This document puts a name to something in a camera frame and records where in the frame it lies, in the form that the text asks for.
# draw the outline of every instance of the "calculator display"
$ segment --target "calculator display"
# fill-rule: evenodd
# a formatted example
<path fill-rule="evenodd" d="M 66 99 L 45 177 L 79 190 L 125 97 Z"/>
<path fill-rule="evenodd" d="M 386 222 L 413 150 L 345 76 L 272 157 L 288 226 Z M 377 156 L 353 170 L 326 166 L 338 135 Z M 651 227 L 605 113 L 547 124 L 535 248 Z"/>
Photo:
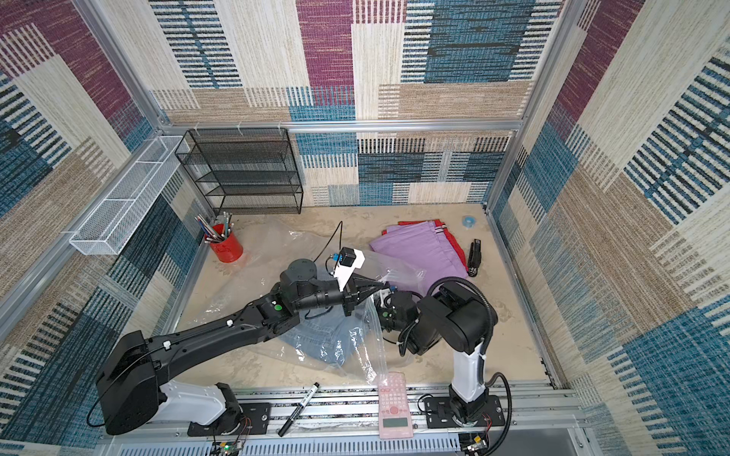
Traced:
<path fill-rule="evenodd" d="M 408 426 L 407 418 L 383 418 L 384 428 L 402 428 Z"/>

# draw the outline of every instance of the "plastic bag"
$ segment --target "plastic bag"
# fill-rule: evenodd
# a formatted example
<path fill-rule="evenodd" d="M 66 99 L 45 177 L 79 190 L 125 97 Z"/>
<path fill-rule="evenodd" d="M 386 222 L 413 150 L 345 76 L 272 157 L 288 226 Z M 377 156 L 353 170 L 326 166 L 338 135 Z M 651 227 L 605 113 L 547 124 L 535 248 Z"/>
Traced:
<path fill-rule="evenodd" d="M 268 293 L 279 282 L 279 275 L 289 263 L 299 258 L 315 258 L 328 240 L 292 230 L 281 222 L 248 226 L 239 238 L 247 254 L 247 262 L 237 270 L 231 270 L 233 277 L 208 307 L 185 326 L 216 320 Z M 333 239 L 317 261 L 319 279 L 330 278 L 324 263 L 336 252 L 337 241 Z M 417 290 L 426 275 L 423 269 L 416 269 L 397 258 L 370 251 L 365 251 L 364 255 L 365 263 L 362 268 L 356 269 L 356 273 L 370 279 L 388 281 L 405 290 Z M 313 309 L 310 317 L 325 311 Z M 373 297 L 358 305 L 349 317 L 345 316 L 341 306 L 333 306 L 327 314 L 312 320 L 306 320 L 306 314 L 301 314 L 301 322 L 283 335 L 263 344 L 249 345 L 246 349 L 369 384 L 376 384 L 378 377 L 388 372 L 388 362 L 393 366 L 404 366 L 412 361 L 412 356 L 400 358 L 397 348 L 394 357 L 395 346 L 388 349 L 383 346 L 383 333 Z"/>

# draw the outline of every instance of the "red cloth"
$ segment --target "red cloth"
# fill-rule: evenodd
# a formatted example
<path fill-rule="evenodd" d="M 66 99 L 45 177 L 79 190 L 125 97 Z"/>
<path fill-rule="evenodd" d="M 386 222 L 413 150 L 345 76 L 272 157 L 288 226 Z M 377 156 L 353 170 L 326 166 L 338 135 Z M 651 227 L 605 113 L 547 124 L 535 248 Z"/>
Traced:
<path fill-rule="evenodd" d="M 413 222 L 398 222 L 399 225 L 415 225 L 416 223 L 423 223 L 427 220 L 418 220 Z M 436 227 L 439 226 L 445 226 L 446 224 L 443 223 L 439 219 L 435 219 L 434 222 L 436 223 Z M 466 268 L 466 256 L 464 254 L 464 251 L 461 249 L 461 246 L 456 241 L 456 238 L 449 232 L 449 228 L 444 228 L 444 235 L 446 235 L 446 239 L 448 239 L 449 244 L 451 244 L 451 247 L 454 248 L 456 251 L 456 254 L 459 257 L 459 260 L 461 260 L 461 263 L 464 265 L 464 268 Z"/>

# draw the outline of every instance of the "red pen holder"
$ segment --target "red pen holder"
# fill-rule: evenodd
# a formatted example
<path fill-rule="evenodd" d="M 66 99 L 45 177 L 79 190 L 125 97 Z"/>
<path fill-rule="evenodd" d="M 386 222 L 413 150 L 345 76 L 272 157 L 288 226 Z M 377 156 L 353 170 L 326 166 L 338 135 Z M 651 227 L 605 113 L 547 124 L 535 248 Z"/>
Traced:
<path fill-rule="evenodd" d="M 213 229 L 218 234 L 223 234 L 222 223 L 214 226 Z M 218 243 L 211 242 L 210 248 L 218 256 L 218 260 L 223 263 L 233 263 L 243 255 L 243 247 L 241 247 L 241 243 L 236 239 L 236 235 L 233 234 L 233 230 L 231 230 L 230 236 L 225 241 Z"/>

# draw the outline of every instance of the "denim fabric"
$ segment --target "denim fabric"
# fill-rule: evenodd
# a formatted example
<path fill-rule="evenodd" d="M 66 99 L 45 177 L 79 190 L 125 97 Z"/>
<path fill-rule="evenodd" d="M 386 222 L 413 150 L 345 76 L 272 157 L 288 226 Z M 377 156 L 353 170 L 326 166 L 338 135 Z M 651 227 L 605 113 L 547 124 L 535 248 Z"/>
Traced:
<path fill-rule="evenodd" d="M 324 311 L 313 309 L 310 317 Z M 314 320 L 305 320 L 305 312 L 301 322 L 279 336 L 279 339 L 294 347 L 300 356 L 310 356 L 342 367 L 355 350 L 365 343 L 369 332 L 365 313 L 364 304 L 358 305 L 349 317 L 345 316 L 342 306 L 335 306 L 331 312 Z"/>

